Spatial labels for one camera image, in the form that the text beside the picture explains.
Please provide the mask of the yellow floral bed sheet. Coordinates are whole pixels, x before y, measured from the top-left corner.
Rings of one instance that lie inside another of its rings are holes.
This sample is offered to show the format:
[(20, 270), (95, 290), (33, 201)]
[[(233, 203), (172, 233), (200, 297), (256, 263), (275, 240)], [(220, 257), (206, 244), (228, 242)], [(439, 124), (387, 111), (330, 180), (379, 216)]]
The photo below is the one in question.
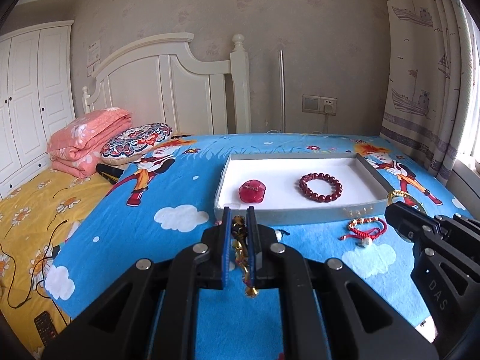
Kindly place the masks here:
[(78, 179), (49, 168), (1, 200), (1, 315), (33, 359), (44, 350), (34, 318), (48, 311), (57, 332), (70, 320), (44, 289), (55, 249), (109, 188), (100, 175)]

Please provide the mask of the silver metal pole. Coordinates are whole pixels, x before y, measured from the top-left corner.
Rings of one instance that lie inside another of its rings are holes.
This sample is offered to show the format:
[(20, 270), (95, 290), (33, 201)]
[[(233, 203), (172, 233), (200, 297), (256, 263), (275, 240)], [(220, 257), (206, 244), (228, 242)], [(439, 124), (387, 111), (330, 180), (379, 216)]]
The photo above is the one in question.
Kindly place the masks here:
[(285, 65), (284, 52), (280, 49), (278, 52), (279, 63), (279, 82), (280, 82), (280, 104), (281, 104), (281, 131), (286, 132), (286, 86), (285, 86)]

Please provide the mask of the folded pink blanket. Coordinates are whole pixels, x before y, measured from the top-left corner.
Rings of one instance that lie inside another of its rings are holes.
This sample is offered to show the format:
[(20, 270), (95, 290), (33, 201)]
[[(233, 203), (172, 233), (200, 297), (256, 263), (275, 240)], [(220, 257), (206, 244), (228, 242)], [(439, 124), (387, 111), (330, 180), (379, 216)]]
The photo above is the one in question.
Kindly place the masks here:
[(132, 126), (129, 111), (109, 107), (92, 111), (55, 132), (48, 141), (51, 167), (78, 179), (95, 174), (103, 146)]

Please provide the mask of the white bed headboard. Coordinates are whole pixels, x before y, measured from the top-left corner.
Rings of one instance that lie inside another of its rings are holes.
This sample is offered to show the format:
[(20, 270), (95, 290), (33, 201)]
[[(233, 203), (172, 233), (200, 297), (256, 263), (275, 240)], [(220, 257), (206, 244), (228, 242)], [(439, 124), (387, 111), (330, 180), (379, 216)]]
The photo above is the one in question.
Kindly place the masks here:
[(107, 107), (131, 112), (134, 125), (164, 122), (177, 133), (251, 132), (249, 57), (233, 35), (227, 60), (204, 62), (191, 51), (193, 33), (133, 41), (94, 68), (95, 90), (82, 89), (86, 113)]

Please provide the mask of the white pearl earring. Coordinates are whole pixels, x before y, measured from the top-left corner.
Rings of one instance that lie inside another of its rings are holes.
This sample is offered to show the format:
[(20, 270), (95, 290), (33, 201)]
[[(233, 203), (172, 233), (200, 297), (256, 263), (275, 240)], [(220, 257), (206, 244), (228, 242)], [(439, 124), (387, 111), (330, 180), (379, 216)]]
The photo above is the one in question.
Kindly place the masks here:
[(359, 241), (358, 246), (362, 248), (367, 248), (373, 244), (373, 240), (370, 237), (363, 238)]

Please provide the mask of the black remote control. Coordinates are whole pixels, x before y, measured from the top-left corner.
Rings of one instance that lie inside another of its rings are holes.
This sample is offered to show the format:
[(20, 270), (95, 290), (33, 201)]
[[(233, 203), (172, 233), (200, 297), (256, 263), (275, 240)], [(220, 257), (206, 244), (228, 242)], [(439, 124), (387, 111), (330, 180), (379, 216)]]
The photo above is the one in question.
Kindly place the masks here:
[(48, 311), (42, 311), (34, 318), (34, 325), (42, 344), (47, 347), (58, 336), (58, 332)]

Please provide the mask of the red flower brooch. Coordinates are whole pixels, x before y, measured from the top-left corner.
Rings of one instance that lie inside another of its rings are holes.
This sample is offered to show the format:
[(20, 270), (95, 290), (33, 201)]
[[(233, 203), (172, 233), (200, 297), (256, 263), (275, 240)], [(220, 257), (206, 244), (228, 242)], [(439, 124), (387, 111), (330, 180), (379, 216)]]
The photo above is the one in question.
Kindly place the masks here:
[(266, 186), (259, 180), (247, 180), (238, 189), (243, 203), (261, 203), (264, 200)]

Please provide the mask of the wall socket plate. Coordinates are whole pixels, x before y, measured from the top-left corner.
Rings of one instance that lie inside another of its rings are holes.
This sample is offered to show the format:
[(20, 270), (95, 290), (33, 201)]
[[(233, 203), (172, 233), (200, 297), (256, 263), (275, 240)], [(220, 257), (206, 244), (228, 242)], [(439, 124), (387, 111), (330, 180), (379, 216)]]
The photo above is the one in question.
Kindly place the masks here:
[(304, 94), (302, 97), (302, 112), (335, 116), (337, 113), (337, 99)]

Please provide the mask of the printed ship curtain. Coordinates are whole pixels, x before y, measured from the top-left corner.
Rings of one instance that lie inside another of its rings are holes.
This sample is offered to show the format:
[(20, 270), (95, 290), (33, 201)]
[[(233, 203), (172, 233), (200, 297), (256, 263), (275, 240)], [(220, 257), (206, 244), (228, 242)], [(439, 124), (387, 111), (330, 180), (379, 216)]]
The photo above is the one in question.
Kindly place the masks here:
[(391, 62), (381, 135), (442, 184), (473, 117), (473, 19), (461, 0), (386, 0)]

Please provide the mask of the patterned round pillow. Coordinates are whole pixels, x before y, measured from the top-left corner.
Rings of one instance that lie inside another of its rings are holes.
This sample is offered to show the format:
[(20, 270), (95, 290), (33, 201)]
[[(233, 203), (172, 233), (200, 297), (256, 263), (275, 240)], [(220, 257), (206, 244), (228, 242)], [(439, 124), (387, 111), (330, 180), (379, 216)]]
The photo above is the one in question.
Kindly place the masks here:
[(165, 123), (131, 127), (106, 142), (101, 149), (100, 159), (112, 166), (130, 164), (168, 140), (172, 134), (173, 129)]

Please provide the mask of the white wardrobe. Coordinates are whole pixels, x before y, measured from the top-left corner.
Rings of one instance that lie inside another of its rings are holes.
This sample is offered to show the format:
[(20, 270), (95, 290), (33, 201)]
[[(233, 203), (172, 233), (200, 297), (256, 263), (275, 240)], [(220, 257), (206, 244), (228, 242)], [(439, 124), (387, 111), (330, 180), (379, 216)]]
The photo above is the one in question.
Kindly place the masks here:
[(50, 137), (75, 119), (71, 20), (1, 36), (1, 197), (50, 165)]

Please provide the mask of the black object beside pillow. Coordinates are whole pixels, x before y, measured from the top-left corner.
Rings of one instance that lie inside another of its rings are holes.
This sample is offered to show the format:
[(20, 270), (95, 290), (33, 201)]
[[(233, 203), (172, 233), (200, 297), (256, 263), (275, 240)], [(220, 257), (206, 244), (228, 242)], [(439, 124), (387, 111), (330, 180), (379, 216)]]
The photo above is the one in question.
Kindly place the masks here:
[(119, 181), (120, 177), (122, 177), (122, 174), (124, 173), (124, 170), (122, 168), (110, 166), (105, 163), (97, 163), (95, 170), (98, 174), (100, 174), (101, 177), (107, 180), (111, 185), (116, 184)]

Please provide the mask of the grey shallow tray box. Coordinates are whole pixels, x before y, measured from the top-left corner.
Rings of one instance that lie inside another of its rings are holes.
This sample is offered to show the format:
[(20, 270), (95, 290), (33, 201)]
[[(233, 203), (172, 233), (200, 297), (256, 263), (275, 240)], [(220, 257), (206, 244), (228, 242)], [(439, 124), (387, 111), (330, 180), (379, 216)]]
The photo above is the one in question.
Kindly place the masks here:
[[(265, 184), (261, 203), (240, 200), (247, 180)], [(382, 215), (392, 190), (359, 154), (232, 154), (213, 208), (217, 218), (226, 207), (235, 215), (252, 207), (261, 224), (320, 224)]]

